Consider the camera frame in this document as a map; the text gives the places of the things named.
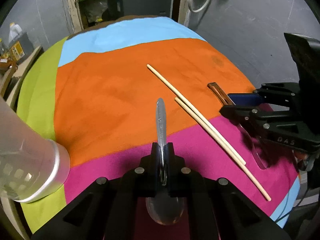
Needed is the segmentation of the bamboo chopstick paired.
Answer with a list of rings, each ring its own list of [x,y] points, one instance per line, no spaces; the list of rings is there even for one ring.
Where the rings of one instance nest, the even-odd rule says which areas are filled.
[[[265,199],[270,202],[271,197],[266,192],[266,190],[261,186],[259,181],[253,176],[249,169],[237,158],[237,156],[232,153],[231,149],[218,137],[218,135],[209,128],[204,121],[201,120],[185,103],[183,103],[179,98],[175,98],[175,101],[195,120],[199,125],[223,148],[223,150],[233,159],[233,161],[240,167],[240,169],[248,176],[252,183],[257,187]]]
[[[151,65],[147,64],[147,67],[149,70],[153,72],[168,88],[170,88],[177,97],[185,104],[187,105],[193,113],[195,113],[196,116],[200,118],[200,120],[206,124],[207,127],[209,127],[209,130],[213,133],[214,139],[223,146],[227,152],[230,152],[231,155],[234,155],[237,159],[239,159],[240,163],[242,165],[246,165],[246,162],[241,157],[241,155],[234,149],[234,147],[221,135],[221,133],[202,115],[202,113],[192,104],[189,102],[188,99],[186,99],[168,80],[166,80],[155,68],[153,68]]]

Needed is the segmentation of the white plastic utensil holder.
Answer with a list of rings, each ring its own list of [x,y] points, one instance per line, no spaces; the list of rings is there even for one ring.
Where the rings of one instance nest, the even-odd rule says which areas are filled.
[[[37,201],[59,189],[70,168],[62,145],[41,137],[1,100],[1,195]]]

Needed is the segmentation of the multicolour striped cloth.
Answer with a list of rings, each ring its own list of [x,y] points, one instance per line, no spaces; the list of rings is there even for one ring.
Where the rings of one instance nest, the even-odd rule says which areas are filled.
[[[268,202],[223,148],[176,101],[177,95],[149,68],[168,80],[221,133],[271,197]],[[63,145],[71,159],[64,185],[22,204],[32,232],[100,176],[115,175],[117,154],[145,149],[157,140],[156,101],[167,111],[168,141],[186,164],[204,177],[225,177],[264,213],[284,226],[300,183],[290,151],[259,168],[241,132],[219,110],[208,89],[250,93],[254,86],[234,64],[197,33],[166,17],[122,20],[79,33],[45,51],[23,81],[17,115],[44,138]]]

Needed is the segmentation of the dark grey cabinet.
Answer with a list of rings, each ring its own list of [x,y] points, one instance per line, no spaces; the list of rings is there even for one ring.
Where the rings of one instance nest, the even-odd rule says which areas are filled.
[[[171,0],[107,0],[107,12],[112,18],[123,16],[170,17]]]

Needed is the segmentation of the wooden cutting board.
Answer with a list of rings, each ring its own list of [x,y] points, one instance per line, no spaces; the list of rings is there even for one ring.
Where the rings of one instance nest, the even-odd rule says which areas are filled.
[[[18,65],[10,59],[1,59],[1,97],[7,100],[11,90],[18,81],[14,74],[18,70]]]

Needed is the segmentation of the large oil jug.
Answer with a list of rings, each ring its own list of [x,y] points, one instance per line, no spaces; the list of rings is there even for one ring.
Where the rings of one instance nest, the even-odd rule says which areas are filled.
[[[27,33],[14,22],[9,25],[8,42],[10,55],[17,64],[21,64],[34,51]]]

